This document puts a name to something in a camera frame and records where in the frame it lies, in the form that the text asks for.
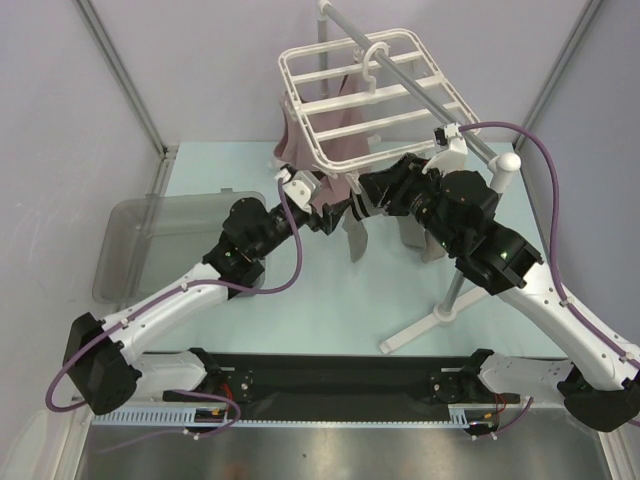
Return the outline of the grey striped sock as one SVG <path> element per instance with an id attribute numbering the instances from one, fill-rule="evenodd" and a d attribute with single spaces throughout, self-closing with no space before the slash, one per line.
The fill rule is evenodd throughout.
<path id="1" fill-rule="evenodd" d="M 364 221 L 382 214 L 383 210 L 374 206 L 365 194 L 352 196 L 352 204 L 345 211 L 343 223 L 352 263 L 358 262 L 367 249 L 368 232 Z"/>
<path id="2" fill-rule="evenodd" d="M 423 263 L 430 263 L 445 256 L 445 249 L 413 217 L 402 216 L 396 220 L 402 244 L 418 252 Z"/>

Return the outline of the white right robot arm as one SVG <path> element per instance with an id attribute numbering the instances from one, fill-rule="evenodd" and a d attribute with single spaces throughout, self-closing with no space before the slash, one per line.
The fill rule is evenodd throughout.
<path id="1" fill-rule="evenodd" d="M 455 261 L 469 281 L 512 306 L 566 355 L 553 363 L 487 353 L 463 373 L 473 401 L 516 393 L 559 402 L 582 424 L 611 432 L 639 418 L 639 348 L 569 296 L 550 260 L 521 234 L 495 221 L 500 197 L 520 168 L 515 154 L 494 158 L 492 178 L 475 171 L 443 172 L 436 160 L 407 154 L 359 179 L 374 207 L 411 216 Z"/>

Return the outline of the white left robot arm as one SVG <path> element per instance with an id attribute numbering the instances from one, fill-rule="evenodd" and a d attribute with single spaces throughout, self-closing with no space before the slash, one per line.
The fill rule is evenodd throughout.
<path id="1" fill-rule="evenodd" d="M 299 230 L 331 234 L 350 200 L 305 211 L 284 198 L 266 209 L 255 198 L 236 201 L 222 224 L 218 243 L 188 272 L 148 299 L 101 320 L 91 313 L 70 328 L 62 372 L 96 415 L 130 400 L 148 378 L 139 362 L 148 346 L 190 316 L 240 293 L 258 294 L 263 260 Z"/>

